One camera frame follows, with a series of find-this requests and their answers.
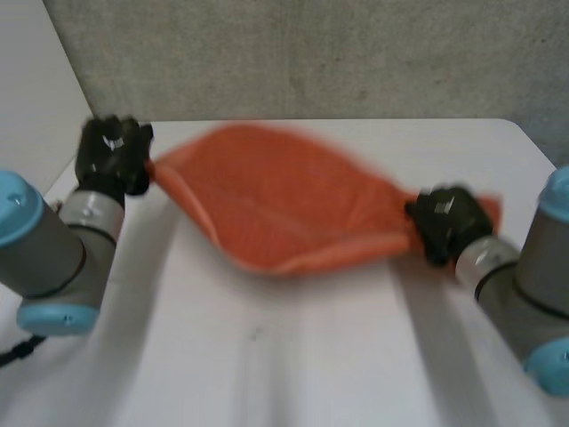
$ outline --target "white table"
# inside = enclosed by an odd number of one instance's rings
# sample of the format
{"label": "white table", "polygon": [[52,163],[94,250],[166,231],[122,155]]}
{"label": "white table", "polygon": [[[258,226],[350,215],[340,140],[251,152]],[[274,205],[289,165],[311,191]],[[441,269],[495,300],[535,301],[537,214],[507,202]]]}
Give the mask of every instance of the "white table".
{"label": "white table", "polygon": [[[411,188],[504,195],[521,246],[553,165],[503,120],[283,121]],[[153,156],[216,126],[154,123]],[[72,165],[47,193],[65,197]],[[0,346],[25,336],[0,290]],[[548,426],[557,420],[471,295],[403,259],[275,282],[236,270],[153,188],[129,201],[95,331],[0,371],[0,425]]]}

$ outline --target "gray wall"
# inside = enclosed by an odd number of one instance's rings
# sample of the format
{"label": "gray wall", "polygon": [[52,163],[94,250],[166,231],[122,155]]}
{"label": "gray wall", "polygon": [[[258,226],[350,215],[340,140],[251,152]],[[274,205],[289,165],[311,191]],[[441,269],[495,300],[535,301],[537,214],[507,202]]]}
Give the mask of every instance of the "gray wall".
{"label": "gray wall", "polygon": [[45,5],[98,114],[502,117],[569,161],[567,0]]}

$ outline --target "orange cloth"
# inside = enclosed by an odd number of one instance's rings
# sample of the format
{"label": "orange cloth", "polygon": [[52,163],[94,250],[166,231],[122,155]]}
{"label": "orange cloth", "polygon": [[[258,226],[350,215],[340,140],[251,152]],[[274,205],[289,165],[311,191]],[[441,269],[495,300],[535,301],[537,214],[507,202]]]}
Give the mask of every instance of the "orange cloth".
{"label": "orange cloth", "polygon": [[[245,270],[337,270],[421,251],[405,201],[416,192],[311,137],[227,125],[149,165],[156,183]],[[480,199],[494,223],[496,198]]]}

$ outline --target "white wall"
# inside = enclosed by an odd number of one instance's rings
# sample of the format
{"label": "white wall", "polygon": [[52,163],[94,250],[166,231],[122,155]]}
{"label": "white wall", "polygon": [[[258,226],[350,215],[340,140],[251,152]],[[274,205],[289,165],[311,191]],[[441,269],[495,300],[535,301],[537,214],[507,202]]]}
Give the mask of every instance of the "white wall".
{"label": "white wall", "polygon": [[91,115],[41,0],[0,2],[0,168],[45,193]]}

